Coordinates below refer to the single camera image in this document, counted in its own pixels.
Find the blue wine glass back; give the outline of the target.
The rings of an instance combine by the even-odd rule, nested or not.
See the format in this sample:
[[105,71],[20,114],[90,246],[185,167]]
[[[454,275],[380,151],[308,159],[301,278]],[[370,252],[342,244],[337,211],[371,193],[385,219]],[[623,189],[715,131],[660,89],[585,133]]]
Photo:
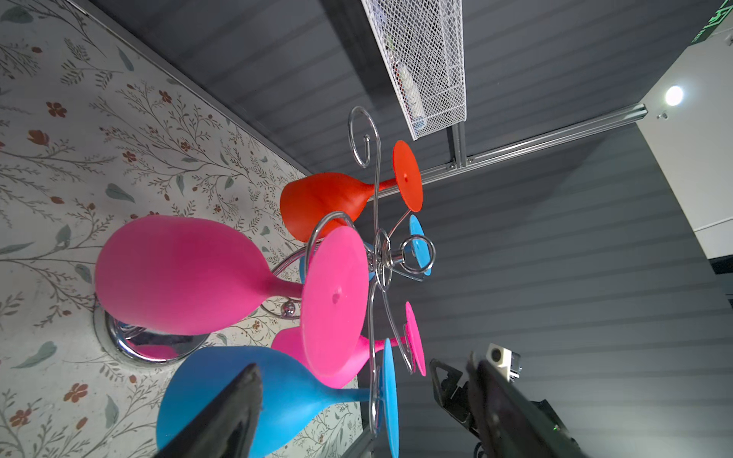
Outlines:
[[[408,211],[405,218],[407,216],[409,216],[408,225],[410,225],[410,236],[402,245],[400,245],[400,247],[395,249],[396,251],[393,250],[391,252],[392,267],[399,267],[396,271],[393,270],[393,272],[416,282],[423,282],[424,278],[431,276],[431,269],[433,268],[435,261],[435,250],[433,242],[425,237],[422,225],[416,215]],[[372,256],[376,253],[375,248],[373,245],[367,244],[366,242],[364,242],[364,246],[366,247],[366,253],[368,254],[368,261],[372,263],[372,261],[376,259]],[[407,261],[405,261],[408,255],[412,255],[412,257],[416,259],[419,266],[418,268],[414,269],[408,266]],[[306,270],[304,252],[299,259],[300,280],[303,283],[305,283],[305,278],[307,277],[307,273],[305,272]],[[370,267],[368,280],[371,282],[377,273],[378,269],[376,269],[376,267]]]

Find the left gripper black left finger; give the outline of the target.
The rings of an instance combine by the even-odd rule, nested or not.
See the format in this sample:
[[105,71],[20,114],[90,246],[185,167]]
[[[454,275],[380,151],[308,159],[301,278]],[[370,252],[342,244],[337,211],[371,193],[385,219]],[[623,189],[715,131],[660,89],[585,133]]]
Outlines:
[[262,375],[256,364],[250,364],[157,456],[247,457],[262,404]]

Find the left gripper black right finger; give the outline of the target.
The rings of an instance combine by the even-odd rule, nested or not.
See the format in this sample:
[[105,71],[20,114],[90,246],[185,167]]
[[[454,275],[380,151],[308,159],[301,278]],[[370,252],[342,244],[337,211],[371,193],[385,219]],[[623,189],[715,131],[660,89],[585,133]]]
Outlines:
[[488,360],[471,356],[466,371],[471,416],[486,457],[584,456]]

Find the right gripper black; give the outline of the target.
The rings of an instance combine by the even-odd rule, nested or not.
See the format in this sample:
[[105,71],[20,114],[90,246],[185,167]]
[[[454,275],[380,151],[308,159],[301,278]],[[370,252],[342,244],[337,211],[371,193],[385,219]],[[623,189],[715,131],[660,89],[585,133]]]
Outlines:
[[463,372],[439,360],[429,363],[438,406],[477,440],[477,457],[577,457],[578,442],[546,401],[519,394],[468,394]]

